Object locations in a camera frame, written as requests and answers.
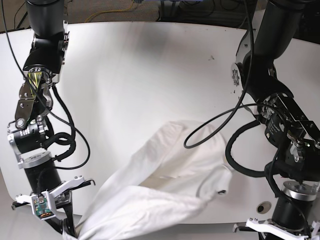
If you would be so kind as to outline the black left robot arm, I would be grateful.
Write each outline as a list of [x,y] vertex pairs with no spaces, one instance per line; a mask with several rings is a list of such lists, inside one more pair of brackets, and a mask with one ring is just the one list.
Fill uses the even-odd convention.
[[[246,221],[243,231],[258,233],[261,240],[317,240],[320,223],[308,216],[320,188],[320,130],[307,118],[291,90],[277,77],[274,60],[292,40],[307,0],[269,0],[264,14],[248,16],[248,29],[241,39],[231,68],[233,83],[253,102],[246,108],[254,121],[239,128],[229,139],[225,157],[237,172],[266,178],[277,198],[271,219]],[[245,131],[264,124],[265,137],[276,147],[264,170],[246,168],[235,161],[231,149]]]

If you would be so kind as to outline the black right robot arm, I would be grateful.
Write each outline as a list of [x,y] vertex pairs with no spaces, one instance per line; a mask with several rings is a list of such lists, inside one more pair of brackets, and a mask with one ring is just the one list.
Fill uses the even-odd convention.
[[76,150],[80,132],[71,117],[70,133],[55,132],[48,118],[53,101],[61,102],[57,83],[69,44],[65,3],[62,0],[27,0],[30,27],[34,32],[29,55],[19,70],[24,83],[19,90],[15,119],[7,126],[7,139],[31,186],[29,195],[18,195],[12,208],[30,205],[32,214],[68,240],[78,237],[72,192],[94,183],[76,176],[62,181],[56,162]]

